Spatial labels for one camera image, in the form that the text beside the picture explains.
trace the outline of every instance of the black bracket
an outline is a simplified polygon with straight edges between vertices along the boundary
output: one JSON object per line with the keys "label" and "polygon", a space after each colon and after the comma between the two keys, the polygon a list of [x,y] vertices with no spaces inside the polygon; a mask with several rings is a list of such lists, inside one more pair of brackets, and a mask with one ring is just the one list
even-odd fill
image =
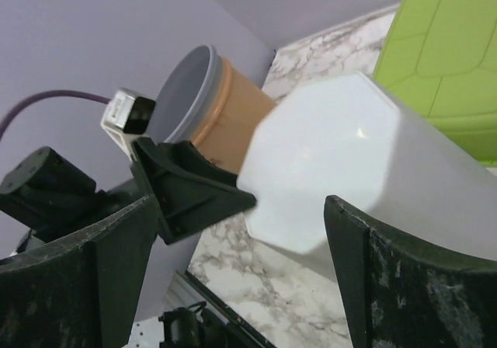
{"label": "black bracket", "polygon": [[237,175],[209,163],[188,141],[157,145],[141,137],[132,148],[131,171],[143,194],[158,201],[166,244],[255,206],[253,195],[237,189]]}

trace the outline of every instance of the purple cable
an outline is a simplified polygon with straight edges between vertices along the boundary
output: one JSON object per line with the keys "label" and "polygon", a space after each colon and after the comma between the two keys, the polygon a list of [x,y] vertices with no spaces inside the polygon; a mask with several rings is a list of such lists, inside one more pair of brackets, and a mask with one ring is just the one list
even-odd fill
{"label": "purple cable", "polygon": [[103,103],[105,105],[110,102],[110,99],[106,97],[97,96],[95,94],[87,92],[79,92],[77,90],[49,90],[46,92],[33,94],[32,96],[29,96],[17,103],[13,108],[10,109],[9,112],[7,112],[2,121],[0,121],[0,140],[3,138],[3,135],[5,134],[5,131],[9,127],[10,123],[17,117],[17,115],[19,115],[21,111],[23,111],[28,106],[41,101],[42,99],[54,97],[83,98],[90,101]]}

